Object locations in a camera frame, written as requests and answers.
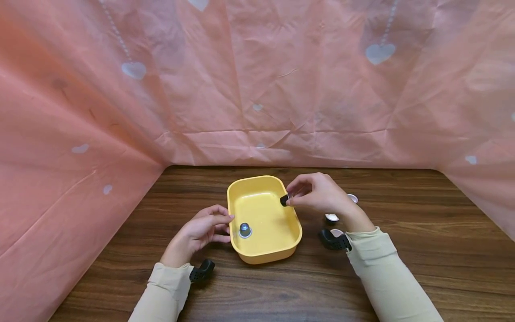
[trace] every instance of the pink plastic sheet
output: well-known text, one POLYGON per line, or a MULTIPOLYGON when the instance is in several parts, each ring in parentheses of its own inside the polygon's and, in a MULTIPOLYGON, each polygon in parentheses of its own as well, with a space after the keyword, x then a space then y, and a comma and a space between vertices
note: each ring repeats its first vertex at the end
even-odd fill
POLYGON ((46 321, 170 164, 434 168, 515 238, 512 0, 0 2, 0 312, 46 321))

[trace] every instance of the wooden table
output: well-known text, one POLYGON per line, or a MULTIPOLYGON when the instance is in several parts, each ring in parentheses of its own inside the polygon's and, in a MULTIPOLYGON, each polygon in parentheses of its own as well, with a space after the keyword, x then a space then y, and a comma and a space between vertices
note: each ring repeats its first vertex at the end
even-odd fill
MULTIPOLYGON (((316 171, 358 196, 445 321, 515 321, 515 244, 436 171, 182 166, 163 173, 50 321, 127 321, 169 240, 201 208, 227 206, 230 183, 316 171)), ((297 213, 303 239, 286 260, 247 265, 230 244, 197 254, 215 276, 192 287, 179 319, 377 321, 345 254, 318 241, 323 215, 297 213)))

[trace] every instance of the tray rim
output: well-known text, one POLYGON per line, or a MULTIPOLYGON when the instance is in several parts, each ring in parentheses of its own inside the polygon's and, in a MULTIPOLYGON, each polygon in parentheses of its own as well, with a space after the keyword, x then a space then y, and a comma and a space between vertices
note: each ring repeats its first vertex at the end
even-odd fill
MULTIPOLYGON (((252 179, 258 179, 258 178, 264 178, 264 177, 268 177, 268 178, 272 178, 272 179, 275 179, 277 180, 280 184, 281 184, 281 187, 283 188, 283 191, 284 191, 284 194, 287 193, 286 191, 286 187, 284 186, 283 182, 281 181, 281 179, 279 179, 278 177, 275 177, 275 176, 271 176, 271 175, 264 175, 264 176, 256 176, 256 177, 250 177, 250 178, 243 178, 243 179, 238 179, 236 180, 235 182, 231 183, 229 185, 229 187, 227 187, 227 207, 228 207, 228 210, 229 210, 229 213, 231 213, 231 209, 229 209, 231 207, 231 202, 230 202, 230 198, 229 198, 229 191, 231 190, 231 187, 233 185, 235 185, 236 183, 240 182, 240 181, 246 181, 246 180, 252 180, 252 179)), ((295 209, 292 207, 292 210, 293 210, 293 214, 295 215, 295 219, 296 219, 296 222, 297 222, 297 225, 299 226, 299 237, 297 238, 297 240, 292 243, 292 245, 290 247, 285 247, 285 248, 279 248, 277 251, 274 251, 274 252, 264 252, 264 253, 261 253, 261 254, 257 254, 257 255, 247 255, 246 253, 242 252, 241 249, 239 249, 235 244, 234 244, 234 234, 232 233, 232 222, 229 223, 229 230, 230 230, 230 236, 231 236, 231 244, 232 244, 232 247, 234 248, 234 250, 236 250, 236 252, 240 255, 243 255, 243 256, 246 256, 246 257, 249 257, 249 258, 256 258, 256 257, 261 257, 261 256, 265 256, 265 255, 269 255, 269 254, 274 254, 274 253, 279 253, 279 252, 282 252, 282 251, 286 251, 286 250, 290 250, 290 249, 294 249, 297 247, 297 245, 300 243, 300 240, 302 239, 302 225, 300 224, 300 221, 299 221, 299 217, 297 216, 297 212, 295 211, 295 209)))

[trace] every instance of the left hand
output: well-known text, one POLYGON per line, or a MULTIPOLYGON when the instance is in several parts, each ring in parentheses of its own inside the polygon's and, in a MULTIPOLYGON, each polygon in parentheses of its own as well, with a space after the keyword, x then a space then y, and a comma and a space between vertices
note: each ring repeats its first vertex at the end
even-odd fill
POLYGON ((168 267, 181 267, 189 263, 193 254, 210 242, 230 243, 229 223, 234 219, 227 208, 214 205, 199 211, 171 240, 161 257, 168 267))

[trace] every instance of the beige sleeve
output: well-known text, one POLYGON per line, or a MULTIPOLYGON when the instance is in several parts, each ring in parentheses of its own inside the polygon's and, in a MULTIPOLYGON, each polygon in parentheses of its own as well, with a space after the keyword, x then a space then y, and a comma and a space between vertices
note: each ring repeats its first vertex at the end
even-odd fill
POLYGON ((174 322, 190 291, 189 263, 180 268, 154 265, 147 288, 136 304, 129 322, 174 322))
POLYGON ((388 234, 379 228, 346 234, 352 245, 347 255, 381 322, 443 321, 388 234))

